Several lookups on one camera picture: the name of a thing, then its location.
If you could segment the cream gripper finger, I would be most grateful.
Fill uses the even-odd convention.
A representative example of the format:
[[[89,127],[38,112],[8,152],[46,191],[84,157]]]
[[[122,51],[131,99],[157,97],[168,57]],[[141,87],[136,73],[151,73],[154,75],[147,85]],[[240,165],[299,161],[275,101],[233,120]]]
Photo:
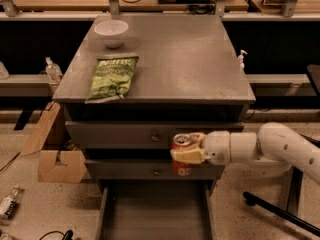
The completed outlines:
[[[193,132],[193,133],[190,133],[190,136],[192,141],[198,144],[201,144],[206,137],[206,135],[202,132]]]
[[[194,149],[172,149],[170,151],[172,158],[175,161],[188,164],[201,164],[205,161],[205,153],[200,148]]]

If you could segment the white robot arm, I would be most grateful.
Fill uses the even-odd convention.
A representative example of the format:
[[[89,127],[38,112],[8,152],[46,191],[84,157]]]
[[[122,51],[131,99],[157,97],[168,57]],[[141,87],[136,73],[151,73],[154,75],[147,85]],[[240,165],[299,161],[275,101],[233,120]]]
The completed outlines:
[[[181,133],[170,150],[174,161],[213,165],[292,165],[320,184],[320,148],[280,123],[263,124],[257,133]]]

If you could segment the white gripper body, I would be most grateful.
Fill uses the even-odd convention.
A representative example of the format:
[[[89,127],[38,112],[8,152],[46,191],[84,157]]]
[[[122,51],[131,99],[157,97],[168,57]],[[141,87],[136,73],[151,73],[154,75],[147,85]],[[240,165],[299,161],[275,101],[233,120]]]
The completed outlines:
[[[205,158],[214,165],[230,163],[230,133],[228,131],[213,131],[205,136],[203,145]]]

